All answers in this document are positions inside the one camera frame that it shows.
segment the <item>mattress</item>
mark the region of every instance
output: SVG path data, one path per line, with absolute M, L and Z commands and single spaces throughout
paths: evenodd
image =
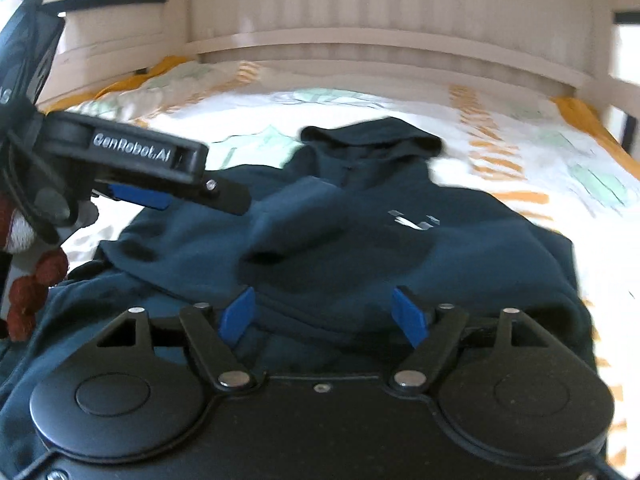
M 209 145 L 207 169 L 281 167 L 303 126 L 336 128 L 394 116 L 444 140 L 433 180 L 491 193 L 575 247 L 580 294 L 594 320 L 598 371 L 616 399 L 609 462 L 640 472 L 640 166 L 576 100 L 497 98 L 473 88 L 365 75 L 305 75 L 251 62 L 173 59 L 71 111 L 129 122 Z M 580 126 L 581 131 L 567 120 Z M 100 217 L 63 245 L 71 266 L 116 239 L 141 207 L 96 199 Z

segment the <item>logo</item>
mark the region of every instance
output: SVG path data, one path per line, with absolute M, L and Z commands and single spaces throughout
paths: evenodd
M 137 141 L 132 142 L 129 139 L 125 139 L 124 137 L 116 139 L 114 137 L 107 137 L 104 134 L 96 134 L 94 137 L 94 146 L 165 163 L 169 162 L 172 152 L 167 146 L 160 148 L 154 145 L 145 146 Z
M 429 215 L 426 215 L 426 217 L 429 219 L 431 224 L 429 222 L 425 222 L 425 221 L 420 222 L 419 224 L 414 224 L 410 220 L 407 220 L 406 218 L 404 218 L 404 215 L 401 212 L 396 211 L 395 209 L 392 209 L 391 211 L 388 211 L 388 213 L 391 216 L 395 216 L 396 217 L 396 223 L 397 224 L 406 225 L 407 227 L 410 227 L 411 229 L 416 229 L 418 231 L 427 231 L 428 229 L 431 229 L 432 227 L 435 227 L 436 225 L 440 225 L 440 220 L 438 220 L 437 218 L 434 218 L 433 216 L 429 216 Z

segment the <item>orange fabric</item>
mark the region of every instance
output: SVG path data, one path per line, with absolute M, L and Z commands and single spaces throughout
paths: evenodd
M 600 122 L 592 107 L 574 97 L 556 97 L 551 100 L 558 106 L 567 123 L 593 137 L 620 166 L 640 180 L 640 162 L 622 149 Z
M 49 112 L 55 112 L 57 110 L 66 110 L 71 106 L 76 106 L 84 103 L 85 101 L 102 97 L 109 92 L 135 90 L 136 88 L 139 88 L 142 83 L 148 81 L 152 77 L 167 73 L 172 68 L 175 68 L 182 63 L 186 63 L 187 61 L 191 61 L 191 59 L 184 56 L 167 56 L 160 63 L 151 68 L 146 74 L 132 75 L 122 81 L 116 81 L 115 83 L 107 86 L 107 88 L 103 88 L 98 92 L 83 92 L 81 94 L 62 98 L 60 101 L 56 101 L 51 106 L 47 107 L 45 113 L 48 114 Z

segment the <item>bolt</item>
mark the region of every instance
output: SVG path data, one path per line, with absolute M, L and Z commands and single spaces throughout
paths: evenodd
M 251 376 L 242 370 L 232 370 L 230 372 L 220 374 L 218 382 L 225 388 L 237 390 L 248 386 L 249 383 L 251 383 Z
M 60 469 L 54 469 L 47 475 L 47 480 L 69 480 L 69 475 Z
M 427 377 L 417 370 L 402 370 L 394 375 L 394 381 L 403 388 L 418 388 L 427 382 Z
M 331 391 L 332 386 L 327 383 L 319 383 L 314 386 L 314 391 L 317 394 L 327 394 Z

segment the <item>black metal bar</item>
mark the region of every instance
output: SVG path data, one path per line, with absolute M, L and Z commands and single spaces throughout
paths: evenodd
M 118 5 L 133 4 L 164 4 L 166 0 L 59 0 L 43 5 L 49 12 L 59 14 L 60 12 L 74 12 L 75 10 L 98 9 L 100 7 L 110 7 Z
M 640 10 L 620 10 L 615 13 L 616 25 L 640 25 Z
M 622 149 L 627 153 L 631 153 L 631 148 L 634 145 L 634 138 L 636 136 L 637 130 L 638 119 L 630 115 L 626 116 L 625 129 L 624 133 L 622 134 L 620 145 L 622 145 Z

